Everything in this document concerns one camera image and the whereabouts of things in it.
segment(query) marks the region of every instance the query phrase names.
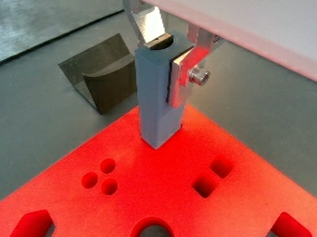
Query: gray block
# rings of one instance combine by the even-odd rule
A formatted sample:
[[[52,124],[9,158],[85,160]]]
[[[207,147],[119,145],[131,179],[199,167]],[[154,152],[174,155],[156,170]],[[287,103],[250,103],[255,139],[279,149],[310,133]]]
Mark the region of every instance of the gray block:
[[[184,103],[179,108],[167,104],[171,61],[191,47],[186,37],[171,32],[174,44],[163,50],[139,48],[136,83],[140,105],[142,138],[159,148],[180,128]]]

